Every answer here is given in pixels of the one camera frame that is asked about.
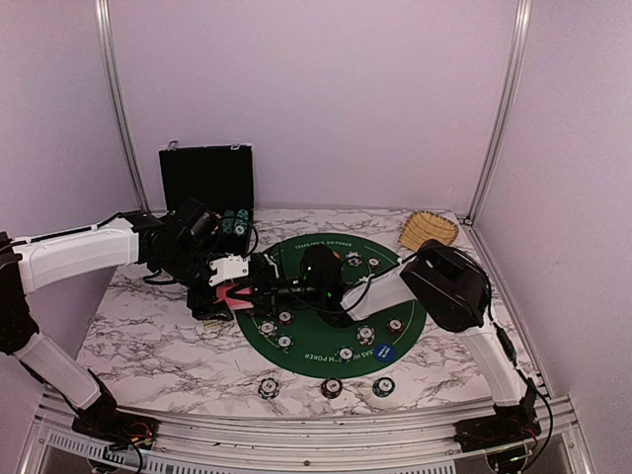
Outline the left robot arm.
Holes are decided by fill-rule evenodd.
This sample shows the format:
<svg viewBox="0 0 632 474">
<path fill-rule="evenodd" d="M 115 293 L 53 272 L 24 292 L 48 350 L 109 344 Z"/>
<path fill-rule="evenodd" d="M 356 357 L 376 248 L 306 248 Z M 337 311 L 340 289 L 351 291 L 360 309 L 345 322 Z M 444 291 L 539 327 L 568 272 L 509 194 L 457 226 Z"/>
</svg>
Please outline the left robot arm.
<svg viewBox="0 0 632 474">
<path fill-rule="evenodd" d="M 221 217 L 191 199 L 164 215 L 124 211 L 94 224 L 53 233 L 1 236 L 1 352 L 55 389 L 75 414 L 75 428 L 104 439 L 150 425 L 120 411 L 115 395 L 55 337 L 95 312 L 105 277 L 144 266 L 184 287 L 194 316 L 210 314 L 219 286 L 248 274 L 244 257 L 221 253 Z"/>
</svg>

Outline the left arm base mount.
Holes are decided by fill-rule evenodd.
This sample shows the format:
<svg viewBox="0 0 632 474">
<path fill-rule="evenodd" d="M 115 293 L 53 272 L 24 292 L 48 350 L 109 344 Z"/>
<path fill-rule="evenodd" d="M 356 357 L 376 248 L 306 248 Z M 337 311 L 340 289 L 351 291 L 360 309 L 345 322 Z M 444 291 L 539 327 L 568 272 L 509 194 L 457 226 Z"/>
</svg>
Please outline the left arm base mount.
<svg viewBox="0 0 632 474">
<path fill-rule="evenodd" d="M 79 417 L 75 417 L 72 423 L 74 432 L 108 441 L 113 446 L 112 450 L 128 446 L 150 449 L 157 429 L 157 420 L 129 413 L 117 414 L 114 421 L 105 428 Z"/>
</svg>

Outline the white chips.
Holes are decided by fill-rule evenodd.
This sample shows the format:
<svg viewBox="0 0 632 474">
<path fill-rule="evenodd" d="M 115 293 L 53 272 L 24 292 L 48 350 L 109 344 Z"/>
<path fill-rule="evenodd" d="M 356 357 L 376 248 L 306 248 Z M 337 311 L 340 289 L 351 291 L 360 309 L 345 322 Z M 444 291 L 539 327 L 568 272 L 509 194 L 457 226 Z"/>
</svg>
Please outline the white chips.
<svg viewBox="0 0 632 474">
<path fill-rule="evenodd" d="M 277 324 L 274 321 L 263 321 L 259 327 L 258 332 L 265 338 L 271 338 L 277 334 Z"/>
<path fill-rule="evenodd" d="M 363 265 L 364 259 L 358 252 L 348 252 L 345 256 L 345 263 L 350 267 L 357 268 Z"/>
<path fill-rule="evenodd" d="M 360 326 L 356 329 L 356 339 L 361 346 L 370 346 L 375 341 L 375 330 L 370 326 Z"/>
</svg>

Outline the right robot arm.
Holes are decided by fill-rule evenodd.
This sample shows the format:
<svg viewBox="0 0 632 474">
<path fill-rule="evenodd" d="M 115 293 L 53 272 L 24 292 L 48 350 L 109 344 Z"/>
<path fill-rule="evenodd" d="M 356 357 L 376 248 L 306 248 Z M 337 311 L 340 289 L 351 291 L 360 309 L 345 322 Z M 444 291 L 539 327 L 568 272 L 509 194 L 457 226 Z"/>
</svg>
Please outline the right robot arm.
<svg viewBox="0 0 632 474">
<path fill-rule="evenodd" d="M 514 345 L 492 315 L 492 286 L 467 254 L 431 239 L 391 268 L 346 283 L 346 261 L 323 243 L 307 247 L 298 274 L 283 273 L 282 257 L 256 255 L 242 284 L 262 313 L 299 303 L 333 328 L 348 328 L 379 312 L 417 301 L 434 323 L 455 334 L 478 364 L 494 401 L 489 433 L 509 442 L 535 422 L 537 390 L 518 368 Z"/>
</svg>

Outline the red black chip stack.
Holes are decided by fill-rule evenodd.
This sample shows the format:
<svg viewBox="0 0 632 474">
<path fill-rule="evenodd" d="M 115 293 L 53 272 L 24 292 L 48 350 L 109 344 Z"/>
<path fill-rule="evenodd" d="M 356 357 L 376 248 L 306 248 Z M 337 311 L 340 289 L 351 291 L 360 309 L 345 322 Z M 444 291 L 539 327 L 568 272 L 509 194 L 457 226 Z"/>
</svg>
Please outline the red black chip stack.
<svg viewBox="0 0 632 474">
<path fill-rule="evenodd" d="M 343 390 L 343 383 L 338 378 L 327 378 L 320 385 L 321 394 L 327 399 L 338 398 Z"/>
</svg>

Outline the blue small blind button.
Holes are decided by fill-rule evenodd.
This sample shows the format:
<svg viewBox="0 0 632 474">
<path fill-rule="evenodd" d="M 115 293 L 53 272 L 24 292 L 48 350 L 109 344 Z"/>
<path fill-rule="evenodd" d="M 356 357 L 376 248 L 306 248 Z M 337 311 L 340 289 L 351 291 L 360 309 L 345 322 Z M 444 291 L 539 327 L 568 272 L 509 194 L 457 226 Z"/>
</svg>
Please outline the blue small blind button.
<svg viewBox="0 0 632 474">
<path fill-rule="evenodd" d="M 373 356 L 380 362 L 390 363 L 396 358 L 396 350 L 391 344 L 379 344 L 373 349 Z"/>
</svg>

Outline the red playing card deck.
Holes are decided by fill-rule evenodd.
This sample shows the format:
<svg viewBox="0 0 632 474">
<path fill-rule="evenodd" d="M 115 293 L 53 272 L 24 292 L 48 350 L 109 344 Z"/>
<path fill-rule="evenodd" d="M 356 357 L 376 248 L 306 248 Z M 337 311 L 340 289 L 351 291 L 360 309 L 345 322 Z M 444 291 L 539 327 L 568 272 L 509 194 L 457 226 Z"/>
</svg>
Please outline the red playing card deck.
<svg viewBox="0 0 632 474">
<path fill-rule="evenodd" d="M 217 303 L 225 303 L 231 311 L 249 310 L 254 308 L 250 301 L 229 296 L 228 292 L 236 286 L 235 282 L 225 282 L 215 288 Z"/>
</svg>

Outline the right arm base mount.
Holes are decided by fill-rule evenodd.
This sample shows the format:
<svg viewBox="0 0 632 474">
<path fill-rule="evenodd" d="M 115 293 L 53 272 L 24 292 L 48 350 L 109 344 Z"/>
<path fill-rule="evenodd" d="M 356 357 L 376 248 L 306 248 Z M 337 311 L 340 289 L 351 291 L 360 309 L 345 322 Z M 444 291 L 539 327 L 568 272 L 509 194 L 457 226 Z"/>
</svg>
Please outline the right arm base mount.
<svg viewBox="0 0 632 474">
<path fill-rule="evenodd" d="M 463 452 L 502 446 L 536 437 L 542 433 L 537 422 L 523 424 L 518 419 L 490 416 L 455 424 L 453 440 Z"/>
</svg>

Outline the teal chip stack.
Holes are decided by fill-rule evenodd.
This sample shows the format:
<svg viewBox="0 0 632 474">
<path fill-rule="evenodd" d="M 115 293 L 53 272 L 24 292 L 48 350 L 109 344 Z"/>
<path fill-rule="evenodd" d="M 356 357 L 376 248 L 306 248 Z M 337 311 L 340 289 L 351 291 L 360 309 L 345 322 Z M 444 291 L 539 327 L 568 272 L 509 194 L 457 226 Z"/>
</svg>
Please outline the teal chip stack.
<svg viewBox="0 0 632 474">
<path fill-rule="evenodd" d="M 372 384 L 372 392 L 376 397 L 385 398 L 395 390 L 395 382 L 390 377 L 379 377 Z"/>
</svg>

